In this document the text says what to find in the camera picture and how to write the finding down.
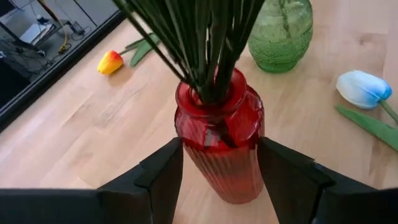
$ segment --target blue tulip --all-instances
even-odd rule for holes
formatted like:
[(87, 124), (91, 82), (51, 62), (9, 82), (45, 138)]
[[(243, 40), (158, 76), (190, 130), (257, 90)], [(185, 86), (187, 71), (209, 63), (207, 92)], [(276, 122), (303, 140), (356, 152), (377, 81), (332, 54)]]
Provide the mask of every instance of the blue tulip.
[(388, 83), (374, 75), (354, 70), (337, 79), (337, 90), (342, 97), (362, 109), (372, 109), (381, 104), (398, 123), (398, 115), (387, 104), (392, 90)]

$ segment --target red glass vase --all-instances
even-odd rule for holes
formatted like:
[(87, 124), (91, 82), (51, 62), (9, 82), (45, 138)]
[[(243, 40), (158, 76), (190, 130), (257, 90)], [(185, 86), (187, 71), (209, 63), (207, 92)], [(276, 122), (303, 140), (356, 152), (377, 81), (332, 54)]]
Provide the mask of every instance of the red glass vase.
[(234, 69), (222, 103), (200, 104), (184, 83), (177, 88), (176, 100), (175, 129), (208, 183), (229, 203), (255, 199), (264, 186), (257, 162), (264, 107), (243, 74)]

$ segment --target vase rim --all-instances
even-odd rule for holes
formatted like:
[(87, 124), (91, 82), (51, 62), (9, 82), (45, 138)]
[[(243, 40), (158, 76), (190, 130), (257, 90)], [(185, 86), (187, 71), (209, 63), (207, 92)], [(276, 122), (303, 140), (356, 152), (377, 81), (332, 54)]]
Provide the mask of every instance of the vase rim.
[(188, 84), (183, 82), (178, 84), (175, 92), (175, 101), (182, 112), (196, 118), (225, 116), (234, 112), (244, 99), (246, 79), (241, 71), (234, 68), (227, 96), (221, 103), (198, 105), (193, 100), (191, 92), (192, 90)]

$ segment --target flower stem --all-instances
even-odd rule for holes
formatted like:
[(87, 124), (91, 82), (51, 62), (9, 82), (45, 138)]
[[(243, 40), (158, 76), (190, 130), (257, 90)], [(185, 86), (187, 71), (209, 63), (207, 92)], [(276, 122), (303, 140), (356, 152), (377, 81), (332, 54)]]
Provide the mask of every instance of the flower stem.
[(123, 51), (121, 51), (120, 53), (119, 53), (119, 55), (122, 55), (122, 54), (125, 54), (125, 53), (127, 53), (127, 52), (129, 52), (129, 51), (131, 51), (131, 50), (134, 50), (135, 49), (135, 47), (129, 47), (129, 48), (127, 48), (127, 49), (124, 49)]
[(290, 25), (288, 22), (287, 14), (286, 14), (286, 8), (285, 8), (285, 0), (279, 0), (279, 7), (280, 7), (280, 12), (282, 13), (282, 18), (283, 18), (283, 28), (285, 29), (286, 32), (286, 37), (287, 38), (292, 38), (292, 34), (290, 33)]
[(390, 105), (384, 100), (380, 101), (380, 105), (387, 111), (392, 119), (398, 124), (398, 114), (390, 107)]

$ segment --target tulip leaf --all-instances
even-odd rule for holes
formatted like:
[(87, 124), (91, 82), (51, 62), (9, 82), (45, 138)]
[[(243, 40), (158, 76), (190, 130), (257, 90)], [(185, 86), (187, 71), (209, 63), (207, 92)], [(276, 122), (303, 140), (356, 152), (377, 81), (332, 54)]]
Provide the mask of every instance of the tulip leaf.
[[(148, 34), (151, 38), (152, 38), (152, 36), (153, 35), (155, 35), (154, 33), (150, 33), (150, 34)], [(127, 46), (125, 46), (124, 48), (125, 49), (136, 49), (136, 48), (138, 48), (139, 47), (139, 44), (142, 42), (142, 41), (144, 41), (145, 40), (145, 38), (141, 38), (141, 39), (139, 39), (139, 40), (136, 40), (136, 41), (134, 41), (133, 43), (131, 43), (131, 44), (129, 44), (129, 45), (127, 45)]]
[[(151, 35), (150, 38), (155, 44), (159, 44), (160, 40), (155, 34)], [(152, 47), (150, 46), (150, 44), (146, 40), (142, 41), (139, 44), (136, 53), (134, 53), (134, 55), (132, 56), (132, 59), (130, 61), (130, 67), (135, 67), (151, 50)]]
[(398, 129), (341, 105), (336, 106), (336, 110), (398, 151)]

